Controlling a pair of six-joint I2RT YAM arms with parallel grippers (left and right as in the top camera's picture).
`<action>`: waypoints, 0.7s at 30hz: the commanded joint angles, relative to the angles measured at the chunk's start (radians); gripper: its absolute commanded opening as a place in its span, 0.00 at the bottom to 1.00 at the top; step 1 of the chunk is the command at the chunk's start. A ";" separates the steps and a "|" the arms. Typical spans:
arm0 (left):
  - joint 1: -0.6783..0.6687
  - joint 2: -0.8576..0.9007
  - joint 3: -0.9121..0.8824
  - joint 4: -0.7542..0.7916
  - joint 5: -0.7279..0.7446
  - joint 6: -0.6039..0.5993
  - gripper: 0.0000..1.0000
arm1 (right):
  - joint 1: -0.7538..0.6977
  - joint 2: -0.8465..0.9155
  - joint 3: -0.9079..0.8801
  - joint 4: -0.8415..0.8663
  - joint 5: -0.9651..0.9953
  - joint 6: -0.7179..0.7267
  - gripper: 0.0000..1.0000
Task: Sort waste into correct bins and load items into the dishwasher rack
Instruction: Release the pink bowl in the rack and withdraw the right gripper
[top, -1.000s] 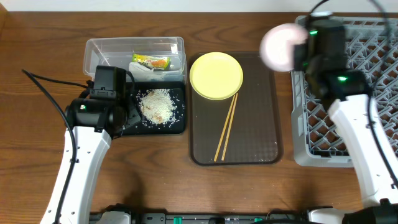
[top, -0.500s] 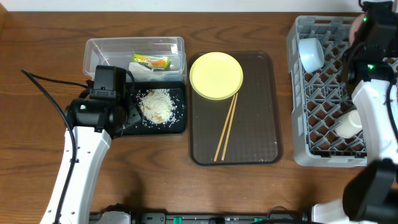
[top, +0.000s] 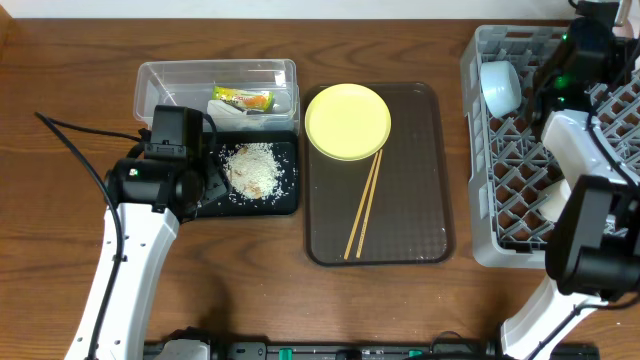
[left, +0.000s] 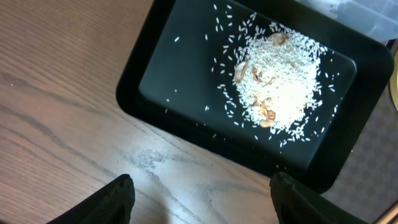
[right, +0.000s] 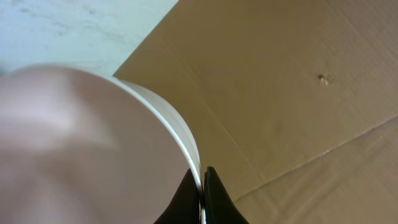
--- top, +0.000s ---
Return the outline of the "rice leftovers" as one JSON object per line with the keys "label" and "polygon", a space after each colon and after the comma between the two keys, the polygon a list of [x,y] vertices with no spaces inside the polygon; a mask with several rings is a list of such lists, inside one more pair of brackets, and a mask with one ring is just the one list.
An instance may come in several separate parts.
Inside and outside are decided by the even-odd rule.
{"label": "rice leftovers", "polygon": [[292,193],[289,152],[275,143],[223,145],[220,160],[233,204],[274,205]]}

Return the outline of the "light blue bowl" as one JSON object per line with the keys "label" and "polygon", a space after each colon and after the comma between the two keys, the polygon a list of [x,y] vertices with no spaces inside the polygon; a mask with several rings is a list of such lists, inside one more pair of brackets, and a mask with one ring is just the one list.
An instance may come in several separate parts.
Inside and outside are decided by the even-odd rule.
{"label": "light blue bowl", "polygon": [[493,117],[503,117],[520,107],[520,80],[509,61],[483,63],[480,83],[486,106]]}

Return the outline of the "green yellow snack wrapper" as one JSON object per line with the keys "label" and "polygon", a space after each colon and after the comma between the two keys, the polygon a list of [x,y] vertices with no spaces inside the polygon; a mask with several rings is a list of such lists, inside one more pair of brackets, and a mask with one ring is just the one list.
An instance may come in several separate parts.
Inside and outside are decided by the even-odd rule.
{"label": "green yellow snack wrapper", "polygon": [[266,90],[243,90],[215,86],[212,99],[223,101],[242,110],[268,112],[274,104],[274,93]]}

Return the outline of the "pale green cup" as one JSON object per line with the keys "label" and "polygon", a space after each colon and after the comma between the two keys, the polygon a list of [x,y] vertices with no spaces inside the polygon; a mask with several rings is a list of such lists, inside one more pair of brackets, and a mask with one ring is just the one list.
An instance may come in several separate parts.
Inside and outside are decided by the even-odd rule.
{"label": "pale green cup", "polygon": [[547,186],[538,194],[538,199],[541,200],[539,213],[547,221],[557,222],[570,195],[571,188],[566,179]]}

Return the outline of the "yellow plate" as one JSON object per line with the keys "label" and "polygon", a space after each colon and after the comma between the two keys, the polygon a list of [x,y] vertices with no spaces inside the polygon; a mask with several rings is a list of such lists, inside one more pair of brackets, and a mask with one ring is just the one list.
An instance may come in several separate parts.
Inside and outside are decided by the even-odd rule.
{"label": "yellow plate", "polygon": [[380,150],[391,133],[386,102],[364,85],[343,83],[322,89],[307,106],[305,131],[322,154],[361,160]]}

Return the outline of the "pink bowl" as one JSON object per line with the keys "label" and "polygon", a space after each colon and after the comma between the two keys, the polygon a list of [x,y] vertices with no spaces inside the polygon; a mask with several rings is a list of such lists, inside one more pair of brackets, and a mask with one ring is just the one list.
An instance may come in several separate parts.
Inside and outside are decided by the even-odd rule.
{"label": "pink bowl", "polygon": [[632,0],[626,23],[623,27],[616,30],[616,34],[626,38],[638,38],[639,22],[639,0]]}

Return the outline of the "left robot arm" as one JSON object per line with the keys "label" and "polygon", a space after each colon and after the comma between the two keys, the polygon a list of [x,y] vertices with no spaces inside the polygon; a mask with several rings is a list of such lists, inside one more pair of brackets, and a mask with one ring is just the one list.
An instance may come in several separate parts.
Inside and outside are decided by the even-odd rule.
{"label": "left robot arm", "polygon": [[207,145],[149,144],[107,174],[104,236],[69,359],[140,359],[162,267],[180,225],[228,192]]}

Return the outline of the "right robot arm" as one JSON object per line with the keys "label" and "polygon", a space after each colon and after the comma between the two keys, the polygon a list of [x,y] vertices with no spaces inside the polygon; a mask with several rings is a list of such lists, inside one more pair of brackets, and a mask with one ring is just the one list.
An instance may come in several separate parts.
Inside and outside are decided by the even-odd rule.
{"label": "right robot arm", "polygon": [[526,121],[553,155],[571,193],[545,253],[546,275],[501,327],[487,359],[548,359],[561,340],[596,311],[639,303],[639,177],[602,133],[604,96],[628,82],[639,56],[634,36],[614,30],[628,1],[574,1],[576,17],[534,73]]}

